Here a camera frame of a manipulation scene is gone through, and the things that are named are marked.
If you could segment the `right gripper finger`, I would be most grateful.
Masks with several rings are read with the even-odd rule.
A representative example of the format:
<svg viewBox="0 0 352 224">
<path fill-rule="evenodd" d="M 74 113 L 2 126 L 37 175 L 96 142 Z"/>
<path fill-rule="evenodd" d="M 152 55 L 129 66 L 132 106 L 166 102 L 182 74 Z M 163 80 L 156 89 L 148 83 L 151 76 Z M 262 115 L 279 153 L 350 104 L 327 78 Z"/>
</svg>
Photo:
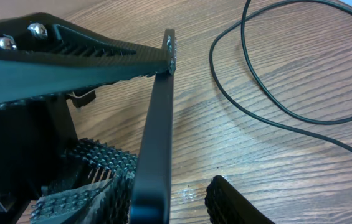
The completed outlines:
<svg viewBox="0 0 352 224">
<path fill-rule="evenodd" d="M 212 224 L 274 224 L 221 175 L 208 185 L 205 206 Z"/>
</svg>

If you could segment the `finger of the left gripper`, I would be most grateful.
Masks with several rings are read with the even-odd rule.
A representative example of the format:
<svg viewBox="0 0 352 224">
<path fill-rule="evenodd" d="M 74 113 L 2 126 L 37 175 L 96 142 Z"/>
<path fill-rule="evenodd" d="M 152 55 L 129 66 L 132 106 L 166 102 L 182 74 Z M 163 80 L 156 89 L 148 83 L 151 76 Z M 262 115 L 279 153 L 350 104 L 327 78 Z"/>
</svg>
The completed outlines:
<svg viewBox="0 0 352 224">
<path fill-rule="evenodd" d="M 0 110 L 136 77 L 173 73 L 175 31 L 160 48 L 110 39 L 47 13 L 0 20 Z"/>
<path fill-rule="evenodd" d="M 128 223 L 138 157 L 93 139 L 66 149 L 57 178 L 41 188 L 31 223 Z"/>
</svg>

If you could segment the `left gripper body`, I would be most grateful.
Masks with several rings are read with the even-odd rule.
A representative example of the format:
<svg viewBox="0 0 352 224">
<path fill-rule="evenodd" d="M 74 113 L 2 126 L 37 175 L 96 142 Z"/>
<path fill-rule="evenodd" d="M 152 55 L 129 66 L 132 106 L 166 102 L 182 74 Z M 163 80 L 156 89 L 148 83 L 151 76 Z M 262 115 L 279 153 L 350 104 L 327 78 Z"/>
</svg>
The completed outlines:
<svg viewBox="0 0 352 224">
<path fill-rule="evenodd" d="M 15 223 L 78 142 L 64 96 L 0 110 L 0 223 Z"/>
</svg>

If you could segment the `Samsung Galaxy smartphone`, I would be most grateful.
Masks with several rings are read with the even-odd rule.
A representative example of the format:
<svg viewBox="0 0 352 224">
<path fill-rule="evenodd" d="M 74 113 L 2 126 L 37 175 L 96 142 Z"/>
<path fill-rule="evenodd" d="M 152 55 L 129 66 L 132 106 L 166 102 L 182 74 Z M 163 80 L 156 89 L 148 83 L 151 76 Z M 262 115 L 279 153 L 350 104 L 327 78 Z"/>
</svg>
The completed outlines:
<svg viewBox="0 0 352 224">
<path fill-rule="evenodd" d="M 169 222 L 176 47 L 175 30 L 166 29 L 162 49 L 170 54 L 169 68 L 153 83 L 131 195 L 134 224 Z"/>
</svg>

